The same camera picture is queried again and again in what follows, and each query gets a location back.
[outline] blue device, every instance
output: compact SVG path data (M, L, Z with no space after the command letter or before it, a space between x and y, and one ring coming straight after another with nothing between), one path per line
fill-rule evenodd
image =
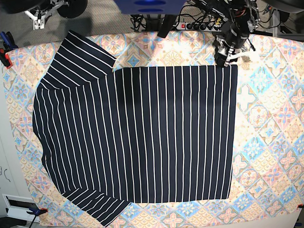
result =
M114 0L123 14L178 15L186 0Z

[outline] floral tile pattern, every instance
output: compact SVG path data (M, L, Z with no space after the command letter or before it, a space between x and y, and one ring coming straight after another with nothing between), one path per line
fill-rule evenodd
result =
M196 31L89 37L116 56L114 70L139 66L213 65L213 36ZM233 177L226 200L128 206L111 228L195 228L266 219L297 211L304 203L303 44L252 35L262 63L240 58ZM42 147L32 129L33 97L61 42L9 52L1 67L10 125L24 179L40 208L43 226L101 228L61 196L41 163Z

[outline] striped shirt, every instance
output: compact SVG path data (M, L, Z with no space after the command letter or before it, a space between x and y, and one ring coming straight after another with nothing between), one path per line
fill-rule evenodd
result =
M70 31L33 128L59 192L109 225L129 204L226 199L237 66L134 67Z

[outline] patterned tablecloth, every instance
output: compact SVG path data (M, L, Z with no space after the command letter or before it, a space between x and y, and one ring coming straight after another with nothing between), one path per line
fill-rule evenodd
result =
M90 37L117 57L114 69L139 66L213 65L210 33L130 33ZM304 46L251 36L261 61L238 61L233 179L227 200L131 204L111 227L203 227L265 219L295 212L304 202ZM97 228L99 222L62 197L41 164L32 129L33 97L60 42L9 53L2 66L9 120L31 196L48 213L46 226Z

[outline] power strip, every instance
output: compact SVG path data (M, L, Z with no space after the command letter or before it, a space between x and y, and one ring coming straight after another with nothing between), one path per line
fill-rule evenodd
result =
M193 23L191 22L180 22L178 24L178 26L176 27L176 30L195 30L193 27L192 29L188 29L187 28L187 25L188 24L192 24L194 25ZM204 29L204 30L201 30L201 29L198 29L198 31L205 31L205 32L221 32L221 29L219 28L220 26L219 25L214 25L213 27L209 27L208 26Z

